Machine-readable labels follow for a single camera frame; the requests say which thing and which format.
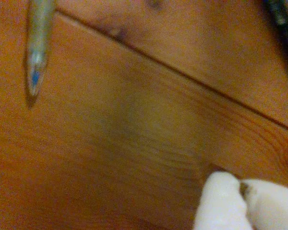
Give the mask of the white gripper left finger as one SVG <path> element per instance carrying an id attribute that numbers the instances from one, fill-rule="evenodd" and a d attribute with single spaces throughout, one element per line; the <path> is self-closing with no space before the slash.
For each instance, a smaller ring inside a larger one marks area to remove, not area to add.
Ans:
<path id="1" fill-rule="evenodd" d="M 228 172 L 214 172 L 206 180 L 194 218 L 195 230 L 251 230 L 240 181 Z"/>

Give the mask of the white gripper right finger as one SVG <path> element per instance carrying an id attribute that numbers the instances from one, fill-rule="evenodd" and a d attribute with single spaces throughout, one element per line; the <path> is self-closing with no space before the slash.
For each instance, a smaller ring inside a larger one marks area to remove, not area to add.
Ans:
<path id="1" fill-rule="evenodd" d="M 288 230 L 288 188 L 246 179 L 241 181 L 247 217 L 257 230 Z"/>

